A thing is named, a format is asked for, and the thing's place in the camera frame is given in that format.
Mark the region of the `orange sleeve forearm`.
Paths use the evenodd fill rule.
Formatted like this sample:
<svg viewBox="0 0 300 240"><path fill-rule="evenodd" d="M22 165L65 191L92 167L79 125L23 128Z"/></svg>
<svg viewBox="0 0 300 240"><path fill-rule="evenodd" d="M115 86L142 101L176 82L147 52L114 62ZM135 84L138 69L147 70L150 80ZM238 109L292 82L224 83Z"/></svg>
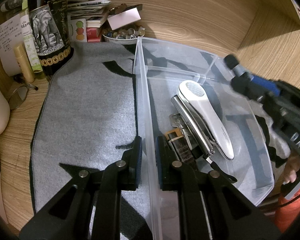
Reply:
<svg viewBox="0 0 300 240"><path fill-rule="evenodd" d="M300 215L300 190L290 200L280 194L278 205L275 211L274 223L284 233Z"/></svg>

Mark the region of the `person's right hand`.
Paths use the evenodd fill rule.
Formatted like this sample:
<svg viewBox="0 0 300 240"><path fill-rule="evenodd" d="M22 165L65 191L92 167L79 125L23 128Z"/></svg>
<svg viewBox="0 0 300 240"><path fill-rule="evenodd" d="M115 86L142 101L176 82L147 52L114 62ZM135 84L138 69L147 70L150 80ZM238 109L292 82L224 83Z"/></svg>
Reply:
<svg viewBox="0 0 300 240"><path fill-rule="evenodd" d="M288 184L296 181L298 170L300 170L300 156L297 153L291 153L283 171L283 183Z"/></svg>

